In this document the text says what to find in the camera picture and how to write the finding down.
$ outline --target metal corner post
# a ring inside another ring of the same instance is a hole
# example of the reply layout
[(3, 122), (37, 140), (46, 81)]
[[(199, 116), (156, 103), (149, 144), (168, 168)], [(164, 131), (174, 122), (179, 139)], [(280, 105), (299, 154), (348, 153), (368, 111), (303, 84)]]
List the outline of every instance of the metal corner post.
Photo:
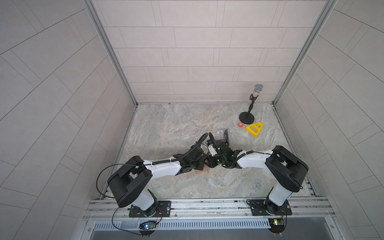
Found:
[(316, 39), (317, 35), (319, 34), (321, 28), (323, 27), (325, 21), (327, 20), (327, 18), (329, 17), (329, 15), (331, 14), (331, 11), (333, 9), (333, 6), (336, 4), (337, 0), (328, 0), (322, 11), (320, 12), (320, 15), (319, 17), (317, 18), (315, 24), (313, 25), (313, 28), (310, 32), (310, 34), (308, 35), (308, 38), (307, 40), (305, 41), (303, 47), (301, 48), (299, 54), (297, 55), (296, 57), (296, 60), (295, 62), (293, 63), (287, 77), (285, 78), (279, 92), (277, 93), (275, 99), (273, 100), (273, 103), (276, 105), (280, 99), (281, 99), (281, 96), (283, 95), (284, 91), (286, 90), (286, 88), (288, 87), (289, 83), (291, 82), (293, 76), (295, 75), (297, 69), (299, 69), (300, 67), (300, 64), (302, 63), (305, 55), (308, 53), (309, 49), (311, 48), (314, 40)]
[(93, 6), (92, 0), (83, 0), (83, 2), (84, 2), (84, 6), (85, 6), (87, 12), (89, 13), (89, 16), (91, 17), (93, 25), (95, 26), (96, 31), (98, 32), (98, 34), (100, 36), (101, 42), (106, 47), (107, 53), (108, 53), (108, 55), (111, 58), (113, 66), (115, 67), (115, 69), (116, 69), (120, 79), (122, 80), (122, 82), (124, 84), (124, 87), (127, 89), (128, 93), (129, 93), (129, 96), (132, 99), (132, 102), (134, 103), (135, 106), (137, 106), (136, 98), (135, 98), (131, 88), (129, 87), (127, 78), (125, 77), (125, 75), (124, 75), (124, 73), (122, 71), (122, 68), (121, 68), (121, 66), (119, 64), (119, 61), (118, 61), (118, 59), (116, 57), (116, 54), (113, 51), (112, 45), (111, 45), (111, 43), (108, 40), (107, 34), (104, 31), (104, 28), (103, 28), (103, 26), (102, 26), (102, 24), (100, 22), (99, 16), (96, 13), (96, 10), (95, 10), (95, 8)]

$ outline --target black bracket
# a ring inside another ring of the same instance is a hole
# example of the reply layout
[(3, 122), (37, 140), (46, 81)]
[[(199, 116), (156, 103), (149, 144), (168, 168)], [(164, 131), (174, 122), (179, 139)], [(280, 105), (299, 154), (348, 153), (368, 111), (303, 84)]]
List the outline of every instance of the black bracket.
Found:
[[(267, 212), (266, 207), (264, 205), (264, 199), (251, 199), (250, 203), (252, 205), (252, 216), (273, 216)], [(281, 209), (286, 213), (281, 213), (281, 215), (292, 215), (292, 210), (288, 204), (288, 200), (285, 200), (285, 202), (281, 206)]]
[[(156, 217), (159, 214), (159, 217), (169, 217), (170, 216), (170, 201), (158, 201), (156, 212), (151, 217)], [(141, 209), (136, 209), (131, 205), (129, 210), (129, 217), (147, 217), (144, 215), (144, 211)]]

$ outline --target round black base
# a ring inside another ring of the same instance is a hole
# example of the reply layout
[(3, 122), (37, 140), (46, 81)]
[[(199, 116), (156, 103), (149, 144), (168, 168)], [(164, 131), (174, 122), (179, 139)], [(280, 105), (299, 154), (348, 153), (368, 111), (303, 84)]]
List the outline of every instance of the round black base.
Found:
[(244, 124), (252, 124), (255, 121), (255, 117), (250, 113), (247, 117), (248, 112), (240, 113), (239, 119)]

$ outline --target brown object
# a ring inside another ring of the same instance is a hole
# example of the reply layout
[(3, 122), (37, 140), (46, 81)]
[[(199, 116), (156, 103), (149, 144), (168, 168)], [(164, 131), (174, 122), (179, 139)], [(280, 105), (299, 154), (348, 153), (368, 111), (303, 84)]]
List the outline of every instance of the brown object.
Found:
[(207, 165), (204, 165), (204, 169), (203, 170), (195, 170), (196, 171), (196, 174), (200, 174), (200, 173), (203, 173), (203, 172), (209, 172), (209, 167)]

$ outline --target beige wall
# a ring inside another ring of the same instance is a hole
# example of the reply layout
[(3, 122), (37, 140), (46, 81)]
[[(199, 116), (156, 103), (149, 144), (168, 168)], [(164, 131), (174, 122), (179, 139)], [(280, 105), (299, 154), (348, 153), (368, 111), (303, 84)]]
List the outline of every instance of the beige wall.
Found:
[(271, 102), (325, 1), (93, 4), (138, 102)]
[(277, 104), (348, 238), (384, 239), (384, 1), (339, 0)]
[(69, 239), (133, 108), (81, 0), (0, 1), (0, 239)]

